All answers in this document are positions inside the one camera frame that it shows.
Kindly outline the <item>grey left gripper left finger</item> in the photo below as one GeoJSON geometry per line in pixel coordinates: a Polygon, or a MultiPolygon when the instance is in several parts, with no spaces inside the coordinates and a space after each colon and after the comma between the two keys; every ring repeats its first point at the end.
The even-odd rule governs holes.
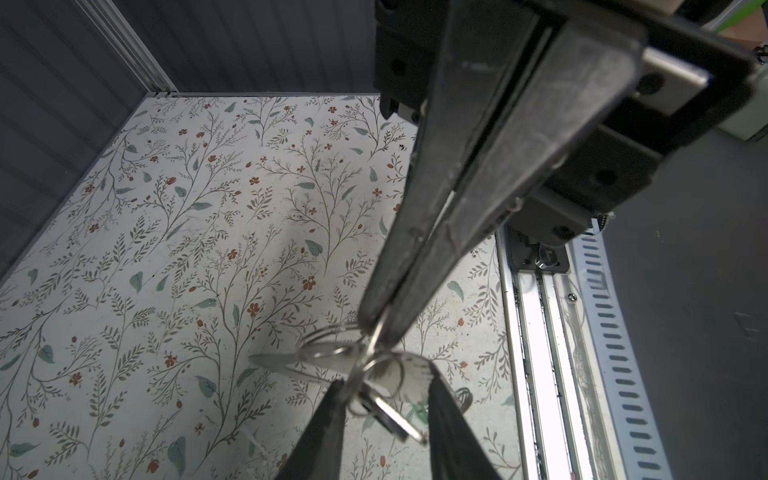
{"type": "Polygon", "coordinates": [[[346,403],[343,380],[331,383],[276,480],[340,478],[346,403]]]}

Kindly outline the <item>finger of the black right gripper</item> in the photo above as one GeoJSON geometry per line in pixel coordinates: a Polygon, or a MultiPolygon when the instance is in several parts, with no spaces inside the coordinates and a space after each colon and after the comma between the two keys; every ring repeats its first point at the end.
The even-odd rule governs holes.
{"type": "Polygon", "coordinates": [[[518,1],[398,1],[376,8],[381,112],[411,108],[417,137],[404,196],[366,287],[358,324],[405,333],[482,240],[464,224],[439,246],[436,222],[481,146],[540,17],[518,1]],[[460,242],[466,232],[470,240],[460,242]]]}

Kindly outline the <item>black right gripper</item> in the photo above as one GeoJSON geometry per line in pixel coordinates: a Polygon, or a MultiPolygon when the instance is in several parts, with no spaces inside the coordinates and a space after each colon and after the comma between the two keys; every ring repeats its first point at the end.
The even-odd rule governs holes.
{"type": "MultiPolygon", "coordinates": [[[[470,248],[504,222],[562,246],[744,106],[755,69],[629,1],[381,1],[381,111],[418,128],[387,246],[436,224],[441,248],[470,248]]],[[[376,330],[385,348],[407,333],[376,330]]]]}

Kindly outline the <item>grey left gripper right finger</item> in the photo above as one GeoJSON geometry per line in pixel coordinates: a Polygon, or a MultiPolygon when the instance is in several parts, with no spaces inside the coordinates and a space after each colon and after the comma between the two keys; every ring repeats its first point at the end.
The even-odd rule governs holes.
{"type": "Polygon", "coordinates": [[[500,479],[438,369],[428,389],[430,467],[437,480],[500,479]]]}

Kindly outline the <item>green key tag with key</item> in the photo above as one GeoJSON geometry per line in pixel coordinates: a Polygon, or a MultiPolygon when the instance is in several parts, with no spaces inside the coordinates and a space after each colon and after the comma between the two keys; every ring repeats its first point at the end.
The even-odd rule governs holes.
{"type": "Polygon", "coordinates": [[[399,442],[419,445],[429,445],[428,389],[430,368],[436,367],[465,418],[471,395],[465,389],[453,390],[434,361],[381,346],[379,330],[352,338],[357,330],[351,324],[327,327],[308,335],[292,353],[253,354],[249,360],[270,372],[322,385],[326,391],[333,381],[343,380],[346,422],[351,417],[370,421],[399,442]]]}

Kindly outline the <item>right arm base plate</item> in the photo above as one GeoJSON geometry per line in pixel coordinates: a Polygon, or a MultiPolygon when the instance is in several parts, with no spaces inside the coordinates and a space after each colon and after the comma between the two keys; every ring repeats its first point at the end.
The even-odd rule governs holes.
{"type": "Polygon", "coordinates": [[[565,246],[551,247],[508,229],[508,254],[514,270],[565,274],[570,262],[565,246]]]}

